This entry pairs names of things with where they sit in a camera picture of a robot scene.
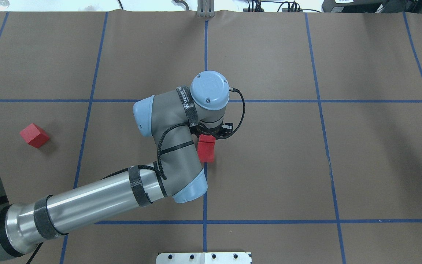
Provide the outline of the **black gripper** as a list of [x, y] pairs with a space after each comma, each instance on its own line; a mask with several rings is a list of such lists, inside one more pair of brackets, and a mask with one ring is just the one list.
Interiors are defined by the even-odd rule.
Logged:
[[216, 137], [216, 139], [227, 139], [233, 135], [233, 123], [221, 122], [220, 125], [209, 128], [203, 122], [190, 122], [190, 133], [197, 138], [199, 138], [201, 134], [204, 134], [212, 135]]

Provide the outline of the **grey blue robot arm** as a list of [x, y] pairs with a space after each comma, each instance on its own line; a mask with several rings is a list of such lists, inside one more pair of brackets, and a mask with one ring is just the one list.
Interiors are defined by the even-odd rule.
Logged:
[[204, 195], [208, 184], [192, 136], [224, 140], [240, 128], [224, 121], [233, 92], [245, 101], [226, 77], [206, 70], [189, 85], [133, 103], [139, 134], [155, 148], [148, 163], [29, 203], [10, 202], [0, 176], [0, 262], [33, 256], [48, 241], [165, 197], [186, 203]]

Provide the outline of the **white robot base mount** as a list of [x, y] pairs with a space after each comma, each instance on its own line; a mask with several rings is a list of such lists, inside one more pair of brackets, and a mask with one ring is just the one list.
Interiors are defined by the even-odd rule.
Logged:
[[161, 253], [156, 264], [252, 264], [251, 253], [247, 252], [191, 252]]

